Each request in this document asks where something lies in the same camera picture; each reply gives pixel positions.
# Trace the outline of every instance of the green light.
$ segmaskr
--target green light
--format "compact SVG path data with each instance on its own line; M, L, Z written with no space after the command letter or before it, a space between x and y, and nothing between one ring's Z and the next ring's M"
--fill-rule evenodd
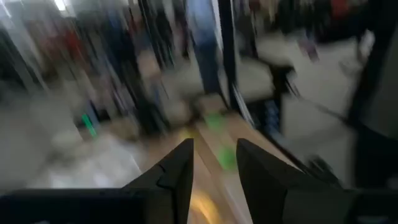
M88 131L90 132L91 136L95 137L97 135L97 132L95 131L93 124L91 123L89 117L87 114L83 114L81 116L81 119L83 120L84 124L86 125Z
M235 152L231 146L221 146L218 149L217 160L224 170L236 170L238 167Z
M205 122L212 131L220 133L224 130L224 117L221 114L209 114L205 116Z

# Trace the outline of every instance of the black pole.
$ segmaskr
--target black pole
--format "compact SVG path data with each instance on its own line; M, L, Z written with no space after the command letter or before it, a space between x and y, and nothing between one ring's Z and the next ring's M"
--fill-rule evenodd
M218 0L220 12L221 35L223 38L224 70L228 82L228 94L230 106L239 111L233 87L236 86L236 60L234 43L234 21L231 0Z

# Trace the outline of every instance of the jeans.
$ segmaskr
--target jeans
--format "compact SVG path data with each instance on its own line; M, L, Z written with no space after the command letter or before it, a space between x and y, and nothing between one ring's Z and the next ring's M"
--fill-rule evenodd
M218 64L216 58L216 40L197 44L194 47L198 61L200 76L206 94L218 93L223 97L220 80L218 78Z

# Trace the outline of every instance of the person's leg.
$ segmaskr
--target person's leg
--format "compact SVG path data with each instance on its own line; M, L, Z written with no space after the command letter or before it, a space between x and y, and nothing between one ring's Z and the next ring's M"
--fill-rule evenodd
M188 29L186 26L182 26L182 57L187 60L189 59L188 39Z
M154 49L157 64L159 65L159 68L163 70L165 65L164 65L164 54L162 50L162 43L159 40L159 38L156 38L152 43L153 43L152 47Z
M123 67L121 65L121 62L111 54L108 55L108 60L109 60L110 64L112 65L114 72L119 77L120 82L125 84L126 81L123 76Z
M173 59L173 45L172 45L172 37L165 39L165 49L167 53L167 63L171 66L174 65Z
M218 64L216 58L217 43L209 42L195 46L195 56L198 61L203 88L206 94L219 93L222 95L218 78Z
M131 52L130 53L130 57L129 57L129 61L131 63L132 69L134 71L134 75L137 78L140 78L141 77L141 73L139 71L139 66L138 66L138 61L137 60L138 60L138 58L137 58L137 55L136 55L135 51Z

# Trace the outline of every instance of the person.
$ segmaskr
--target person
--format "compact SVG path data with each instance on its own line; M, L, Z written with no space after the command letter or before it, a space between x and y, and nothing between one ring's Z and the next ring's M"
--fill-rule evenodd
M216 22L211 0L187 0L187 20L205 94L225 102L218 78Z
M382 188L398 174L398 30L395 0L368 0L318 37L320 43L374 31L374 45L359 79L348 114L358 130L354 181L361 188Z
M103 34L108 60L120 81L130 85L132 79L140 79L136 50L127 26L117 16L109 17L103 24ZM129 73L128 68L132 68L133 73Z
M175 23L180 26L180 31L182 36L181 56L185 60L189 60L189 53L188 53L189 34L188 34L187 20L185 18L182 6L174 5L174 16L175 16Z
M157 10L155 24L157 31L159 33L159 39L161 43L160 54L162 55L163 61L166 66L173 65L174 64L172 58L173 32L164 9Z

